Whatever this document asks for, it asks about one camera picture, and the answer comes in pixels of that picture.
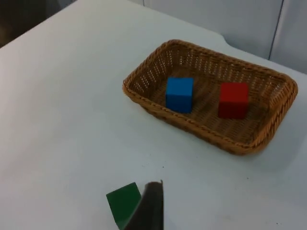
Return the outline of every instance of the white wall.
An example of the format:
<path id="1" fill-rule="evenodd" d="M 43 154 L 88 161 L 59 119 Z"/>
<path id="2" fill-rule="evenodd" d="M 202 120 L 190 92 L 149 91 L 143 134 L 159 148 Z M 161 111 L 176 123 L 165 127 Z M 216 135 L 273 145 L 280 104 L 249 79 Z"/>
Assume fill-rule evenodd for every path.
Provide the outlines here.
<path id="1" fill-rule="evenodd" d="M 143 5 L 143 0 L 129 0 L 129 1 L 135 2 L 135 3 L 140 4 L 140 5 Z"/>
<path id="2" fill-rule="evenodd" d="M 284 0 L 270 60 L 307 73 L 307 0 Z"/>
<path id="3" fill-rule="evenodd" d="M 144 0 L 145 6 L 218 32 L 230 45 L 268 58 L 282 0 Z"/>

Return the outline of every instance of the wooden block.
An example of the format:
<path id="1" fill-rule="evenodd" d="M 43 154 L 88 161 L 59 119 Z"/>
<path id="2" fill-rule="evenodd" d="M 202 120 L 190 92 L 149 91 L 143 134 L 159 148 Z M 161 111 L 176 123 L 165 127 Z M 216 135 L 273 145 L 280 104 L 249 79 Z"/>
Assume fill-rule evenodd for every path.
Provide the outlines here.
<path id="1" fill-rule="evenodd" d="M 169 78 L 166 87 L 166 107 L 179 113 L 192 111 L 193 78 Z"/>
<path id="2" fill-rule="evenodd" d="M 118 228 L 123 230 L 141 200 L 136 183 L 117 189 L 107 194 L 106 197 Z"/>
<path id="3" fill-rule="evenodd" d="M 248 85 L 246 83 L 221 84 L 218 116 L 244 119 L 248 112 Z"/>

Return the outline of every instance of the green cube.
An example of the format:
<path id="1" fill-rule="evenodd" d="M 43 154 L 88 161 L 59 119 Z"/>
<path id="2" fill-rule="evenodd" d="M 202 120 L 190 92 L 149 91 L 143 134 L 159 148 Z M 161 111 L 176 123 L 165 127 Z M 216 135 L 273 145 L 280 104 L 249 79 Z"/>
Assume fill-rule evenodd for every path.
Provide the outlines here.
<path id="1" fill-rule="evenodd" d="M 106 197 L 118 228 L 123 230 L 141 200 L 136 183 L 117 189 Z"/>

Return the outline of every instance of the basket rim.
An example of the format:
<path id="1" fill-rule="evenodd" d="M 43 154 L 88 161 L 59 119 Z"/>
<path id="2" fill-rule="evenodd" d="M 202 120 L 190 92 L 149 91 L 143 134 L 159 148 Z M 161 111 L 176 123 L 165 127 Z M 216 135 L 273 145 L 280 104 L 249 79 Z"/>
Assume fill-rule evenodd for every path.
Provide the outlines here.
<path id="1" fill-rule="evenodd" d="M 206 53 L 208 53 L 211 56 L 215 56 L 219 59 L 225 60 L 227 62 L 229 62 L 229 59 L 231 59 L 232 64 L 234 65 L 238 65 L 240 67 L 245 67 L 245 68 L 250 68 L 251 70 L 255 70 L 257 73 L 259 74 L 266 74 L 266 75 L 271 75 L 275 78 L 279 78 L 282 79 L 284 81 L 284 85 L 286 88 L 286 94 L 283 98 L 282 101 L 280 101 L 280 105 L 275 108 L 274 114 L 270 117 L 269 122 L 261 129 L 257 132 L 257 136 L 256 138 L 253 139 L 253 141 L 251 143 L 242 143 L 242 142 L 234 142 L 231 138 L 225 137 L 221 134 L 219 134 L 218 132 L 209 129 L 208 127 L 206 127 L 205 125 L 200 125 L 197 121 L 190 119 L 180 113 L 176 113 L 170 109 L 167 109 L 166 107 L 163 107 L 151 100 L 149 100 L 148 98 L 145 98 L 141 95 L 139 95 L 138 93 L 134 92 L 133 90 L 130 89 L 130 84 L 133 82 L 133 80 L 139 75 L 140 72 L 142 72 L 145 68 L 147 68 L 148 64 L 151 63 L 153 60 L 155 60 L 162 52 L 164 52 L 167 48 L 169 48 L 170 46 L 173 45 L 181 45 L 181 46 L 185 46 L 187 48 L 190 49 L 200 49 L 201 51 L 205 51 Z M 213 50 L 209 50 L 206 49 L 204 47 L 195 45 L 193 43 L 190 42 L 185 42 L 182 40 L 178 40 L 178 39 L 172 39 L 169 40 L 167 42 L 164 42 L 161 44 L 161 46 L 159 46 L 154 52 L 152 52 L 148 58 L 146 60 L 144 60 L 124 81 L 123 81 L 123 85 L 122 85 L 122 89 L 124 91 L 124 93 L 130 97 L 133 101 L 135 101 L 135 99 L 140 99 L 142 101 L 142 103 L 139 103 L 142 107 L 150 109 L 148 106 L 150 105 L 150 107 L 155 107 L 157 111 L 161 111 L 163 113 L 168 113 L 168 114 L 172 114 L 173 116 L 177 117 L 178 119 L 180 119 L 181 122 L 184 123 L 189 123 L 191 125 L 193 125 L 193 129 L 195 131 L 201 129 L 202 131 L 204 131 L 204 133 L 202 134 L 202 136 L 211 139 L 212 135 L 215 136 L 216 138 L 218 138 L 218 142 L 221 145 L 226 145 L 228 146 L 230 149 L 233 149 L 234 146 L 236 146 L 236 150 L 235 152 L 237 152 L 237 149 L 239 148 L 240 151 L 242 153 L 251 153 L 251 152 L 256 152 L 259 150 L 262 150 L 265 146 L 266 143 L 268 143 L 271 139 L 268 138 L 269 134 L 271 132 L 273 132 L 273 135 L 277 129 L 277 127 L 279 126 L 278 119 L 281 116 L 281 111 L 284 109 L 285 105 L 287 105 L 288 103 L 290 103 L 290 106 L 292 104 L 292 102 L 294 101 L 297 93 L 298 93 L 298 87 L 297 87 L 297 83 L 291 79 L 288 75 L 284 74 L 284 73 L 280 73 L 277 72 L 273 69 L 269 69 L 267 67 L 263 67 L 257 64 L 252 64 L 250 62 L 244 61 L 244 60 L 240 60 L 236 57 L 231 57 L 228 56 L 226 54 L 223 53 L 219 53 Z"/>

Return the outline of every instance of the blue block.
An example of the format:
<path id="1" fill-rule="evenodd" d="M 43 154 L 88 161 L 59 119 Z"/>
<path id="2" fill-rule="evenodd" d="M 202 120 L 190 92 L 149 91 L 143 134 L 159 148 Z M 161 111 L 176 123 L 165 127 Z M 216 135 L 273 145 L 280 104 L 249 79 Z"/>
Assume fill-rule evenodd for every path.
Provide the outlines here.
<path id="1" fill-rule="evenodd" d="M 192 111 L 193 78 L 169 78 L 166 86 L 166 107 L 179 113 Z"/>

